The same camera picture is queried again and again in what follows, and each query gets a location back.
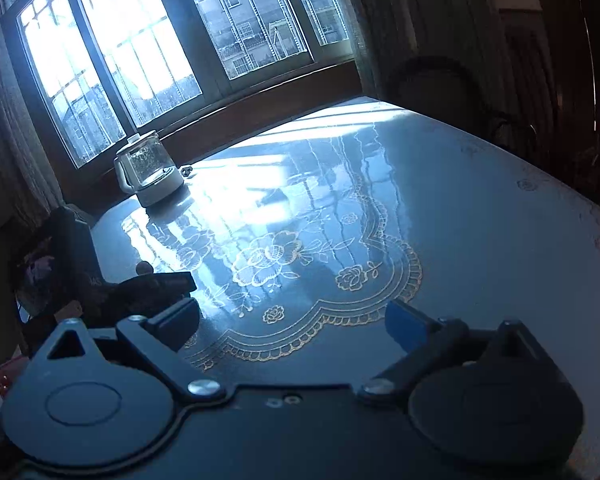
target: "electric kettle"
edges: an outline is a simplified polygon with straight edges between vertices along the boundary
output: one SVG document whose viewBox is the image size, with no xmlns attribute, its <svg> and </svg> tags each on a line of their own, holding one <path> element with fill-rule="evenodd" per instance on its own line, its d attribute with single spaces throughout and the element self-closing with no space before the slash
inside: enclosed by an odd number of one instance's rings
<svg viewBox="0 0 600 480">
<path fill-rule="evenodd" d="M 176 191 L 184 183 L 180 170 L 153 131 L 129 137 L 113 160 L 120 189 L 138 196 L 142 207 L 149 207 Z"/>
</svg>

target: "bolt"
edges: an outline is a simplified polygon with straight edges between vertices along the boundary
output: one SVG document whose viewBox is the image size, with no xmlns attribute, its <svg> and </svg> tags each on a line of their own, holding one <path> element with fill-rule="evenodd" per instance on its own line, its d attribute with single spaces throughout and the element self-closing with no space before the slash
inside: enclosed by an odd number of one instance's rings
<svg viewBox="0 0 600 480">
<path fill-rule="evenodd" d="M 191 381 L 187 386 L 187 390 L 196 397 L 212 397 L 220 391 L 222 386 L 217 381 L 212 379 L 198 379 Z"/>
<path fill-rule="evenodd" d="M 300 404 L 302 402 L 302 398 L 297 395 L 287 395 L 283 400 L 287 404 Z"/>
<path fill-rule="evenodd" d="M 282 399 L 267 399 L 267 402 L 265 402 L 265 406 L 268 408 L 282 408 L 283 404 Z"/>
<path fill-rule="evenodd" d="M 378 377 L 371 379 L 367 383 L 362 385 L 362 391 L 367 395 L 382 396 L 392 394 L 395 390 L 395 384 L 389 379 Z"/>
</svg>

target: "curtain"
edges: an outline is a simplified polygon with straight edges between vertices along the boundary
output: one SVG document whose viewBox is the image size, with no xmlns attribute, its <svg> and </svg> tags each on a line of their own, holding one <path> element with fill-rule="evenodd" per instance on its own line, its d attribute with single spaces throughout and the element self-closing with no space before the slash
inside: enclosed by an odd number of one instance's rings
<svg viewBox="0 0 600 480">
<path fill-rule="evenodd" d="M 4 11 L 0 0 L 0 17 Z M 0 26 L 0 178 L 29 228 L 63 203 L 62 192 L 25 106 Z"/>
<path fill-rule="evenodd" d="M 504 28 L 492 0 L 344 0 L 365 94 L 382 99 L 396 67 L 445 56 L 475 77 L 491 107 L 517 113 Z"/>
</svg>

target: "dining table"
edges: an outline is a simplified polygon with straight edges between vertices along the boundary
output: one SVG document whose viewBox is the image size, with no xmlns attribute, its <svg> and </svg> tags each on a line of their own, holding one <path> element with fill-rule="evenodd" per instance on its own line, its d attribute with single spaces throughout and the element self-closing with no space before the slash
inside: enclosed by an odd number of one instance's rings
<svg viewBox="0 0 600 480">
<path fill-rule="evenodd" d="M 478 137 L 366 97 L 192 168 L 157 208 L 130 197 L 91 231 L 109 282 L 143 260 L 192 273 L 202 318 L 185 361 L 220 381 L 355 386 L 405 355 L 385 329 L 390 300 L 471 328 L 516 318 L 583 403 L 571 465 L 600 471 L 599 206 Z"/>
</svg>

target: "black mount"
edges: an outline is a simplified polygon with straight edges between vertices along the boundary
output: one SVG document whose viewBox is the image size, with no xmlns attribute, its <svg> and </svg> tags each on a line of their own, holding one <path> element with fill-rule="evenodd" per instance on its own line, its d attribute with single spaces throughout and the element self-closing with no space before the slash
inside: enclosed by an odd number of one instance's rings
<svg viewBox="0 0 600 480">
<path fill-rule="evenodd" d="M 18 478 L 561 478 L 582 429 L 576 393 L 515 320 L 475 331 L 393 301 L 408 355 L 357 392 L 222 386 L 174 353 L 199 320 L 183 300 L 111 329 L 61 323 L 2 408 L 29 456 Z"/>
</svg>

